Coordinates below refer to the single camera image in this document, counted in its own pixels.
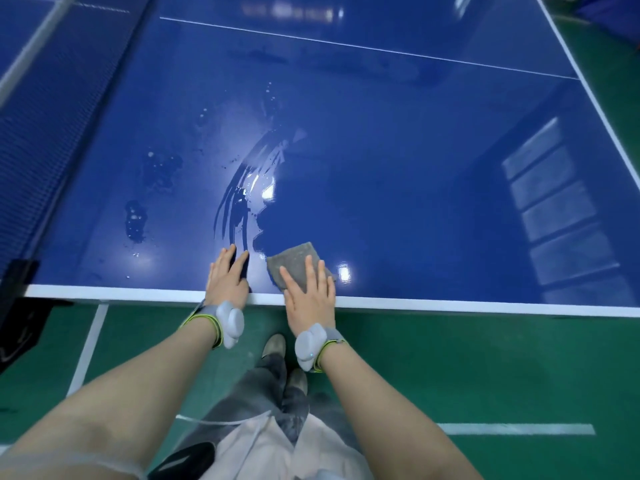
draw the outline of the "blue table surface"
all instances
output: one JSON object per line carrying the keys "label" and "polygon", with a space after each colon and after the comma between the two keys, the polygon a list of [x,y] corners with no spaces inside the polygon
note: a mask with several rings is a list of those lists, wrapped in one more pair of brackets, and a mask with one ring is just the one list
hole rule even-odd
{"label": "blue table surface", "polygon": [[537,1],[462,2],[158,0],[35,282],[201,290],[235,242],[275,293],[311,241],[345,296],[636,306],[640,194]]}

